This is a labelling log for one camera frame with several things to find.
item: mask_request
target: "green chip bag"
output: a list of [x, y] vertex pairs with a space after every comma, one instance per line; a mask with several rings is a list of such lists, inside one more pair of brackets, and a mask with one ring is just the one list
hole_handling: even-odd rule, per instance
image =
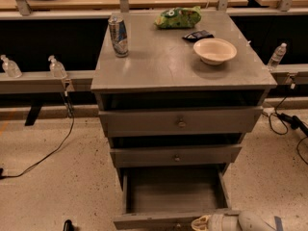
[[201, 19], [200, 6], [164, 11], [155, 20], [159, 28], [192, 28]]

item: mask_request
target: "white spray bottle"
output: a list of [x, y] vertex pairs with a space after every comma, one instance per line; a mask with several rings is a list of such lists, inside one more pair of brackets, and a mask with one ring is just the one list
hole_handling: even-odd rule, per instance
[[64, 65], [55, 59], [54, 55], [51, 55], [48, 58], [48, 61], [51, 62], [49, 65], [52, 76], [57, 79], [64, 79], [67, 77], [67, 73], [65, 71]]
[[2, 63], [3, 70], [9, 77], [18, 78], [22, 75], [16, 62], [8, 59], [6, 55], [1, 55], [0, 58], [3, 61]]

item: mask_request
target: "gray tabletop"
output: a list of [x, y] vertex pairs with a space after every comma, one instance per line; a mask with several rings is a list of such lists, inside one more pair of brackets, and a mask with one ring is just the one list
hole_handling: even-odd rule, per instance
[[[158, 29], [160, 12], [124, 13], [129, 56], [118, 58], [106, 33], [92, 91], [270, 89], [276, 82], [225, 12], [205, 11], [192, 29]], [[221, 65], [201, 62], [182, 37], [206, 30], [235, 45], [237, 56]]]

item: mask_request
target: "black package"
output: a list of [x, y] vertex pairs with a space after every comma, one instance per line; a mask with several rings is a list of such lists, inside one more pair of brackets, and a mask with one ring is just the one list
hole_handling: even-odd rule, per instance
[[201, 39], [213, 38], [214, 36], [205, 30], [196, 31], [190, 34], [183, 36], [183, 39], [188, 40], [190, 42], [197, 42]]

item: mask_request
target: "floor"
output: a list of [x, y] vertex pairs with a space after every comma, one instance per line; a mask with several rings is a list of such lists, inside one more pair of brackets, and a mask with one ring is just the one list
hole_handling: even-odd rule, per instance
[[[290, 98], [281, 109], [308, 122], [307, 99]], [[64, 107], [43, 107], [36, 123], [24, 126], [28, 112], [0, 109], [3, 175], [18, 174], [39, 161], [69, 132], [72, 119]], [[0, 180], [0, 230], [63, 230], [67, 219], [78, 231], [116, 230], [113, 217], [121, 214], [122, 192], [97, 107], [76, 106], [74, 114], [71, 134], [55, 154], [18, 178]], [[278, 120], [272, 125], [283, 132]], [[224, 175], [234, 210], [251, 210], [271, 226], [274, 216], [281, 217], [285, 231], [308, 230], [308, 165], [296, 152], [301, 138], [299, 129], [283, 136], [273, 133], [268, 117], [261, 115]], [[308, 160], [308, 139], [299, 149]]]

